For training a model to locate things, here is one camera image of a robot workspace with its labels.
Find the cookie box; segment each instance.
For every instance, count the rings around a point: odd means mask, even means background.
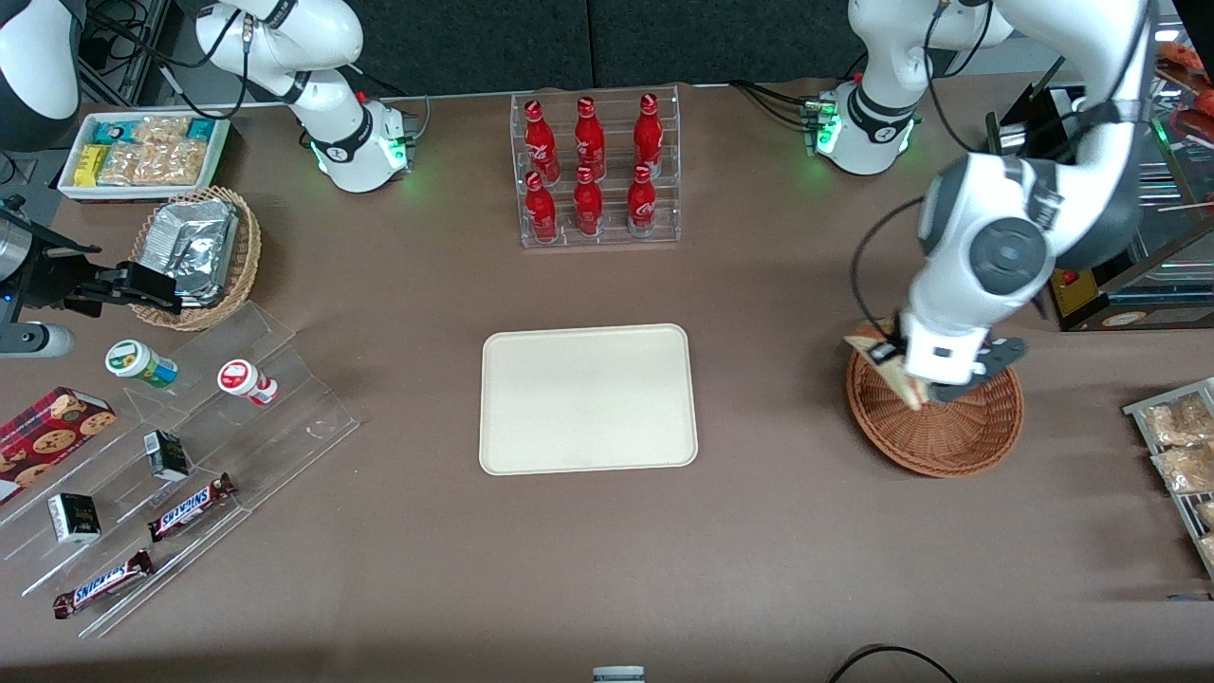
[[[220,165],[220,155],[223,152],[223,143],[227,141],[228,131],[232,127],[231,121],[215,121],[215,127],[210,131],[210,138],[206,143],[206,154],[203,158],[203,169],[198,173],[198,181],[193,184],[83,186],[75,183],[73,177],[74,171],[76,166],[80,165],[80,159],[85,155],[86,147],[89,147],[97,136],[98,129],[107,125],[119,124],[121,121],[130,121],[149,114],[180,116],[194,115],[189,109],[181,108],[147,108],[137,112],[104,112],[86,115],[80,124],[80,131],[76,133],[75,142],[72,144],[72,150],[68,153],[68,160],[63,166],[63,172],[59,173],[59,182],[57,184],[58,190],[62,192],[64,197],[89,204],[160,201],[169,197],[177,197],[210,187],[211,178],[215,177],[215,170]]]
[[[59,387],[0,427],[0,506],[115,420],[106,402]]]

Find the dark gray wall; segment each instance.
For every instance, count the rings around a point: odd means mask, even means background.
[[[358,66],[409,93],[592,86],[584,0],[347,2],[365,34]]]
[[[589,0],[595,85],[843,74],[864,45],[844,0]]]

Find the small black box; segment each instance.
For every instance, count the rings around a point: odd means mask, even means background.
[[[51,525],[59,543],[89,543],[101,539],[101,522],[92,499],[78,494],[59,494],[46,500]]]
[[[181,482],[189,477],[189,461],[181,442],[157,429],[143,437],[143,451],[148,456],[152,477],[165,482]]]

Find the yellow label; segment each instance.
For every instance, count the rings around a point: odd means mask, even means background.
[[[72,173],[72,183],[76,187],[96,187],[97,173],[101,172],[108,152],[109,147],[104,144],[85,144],[80,150],[80,163]]]
[[[1071,284],[1066,284],[1063,279],[1065,272],[1063,269],[1056,269],[1050,275],[1050,284],[1054,286],[1054,296],[1057,298],[1059,312],[1062,313],[1062,317],[1078,311],[1100,295],[1100,289],[1096,286],[1096,278],[1091,274],[1090,269],[1076,273],[1079,275],[1079,279],[1076,279]]]

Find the white tray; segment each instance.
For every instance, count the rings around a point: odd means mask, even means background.
[[[504,331],[486,341],[484,472],[682,467],[697,450],[691,355],[677,324]]]
[[[219,114],[219,112],[211,110],[208,110],[206,113]],[[68,160],[63,166],[63,172],[59,173],[59,182],[56,186],[58,190],[62,192],[64,197],[78,201],[140,201],[178,197],[188,192],[195,192],[210,187],[211,178],[215,177],[215,171],[220,165],[220,155],[223,153],[223,143],[227,142],[228,130],[232,127],[232,121],[228,120],[215,121],[215,129],[211,131],[211,138],[206,143],[206,155],[203,156],[203,169],[198,173],[198,181],[193,184],[140,184],[129,187],[98,184],[96,187],[79,187],[74,183],[73,175],[75,173],[76,166],[80,165],[80,153],[84,150],[84,146],[92,140],[92,135],[97,130],[98,125],[103,123],[109,124],[115,121],[135,120],[148,114],[188,115],[198,118],[192,110],[182,108],[147,108],[86,115],[84,121],[80,124],[79,132],[76,132],[75,142],[72,143],[72,150],[68,153]]]

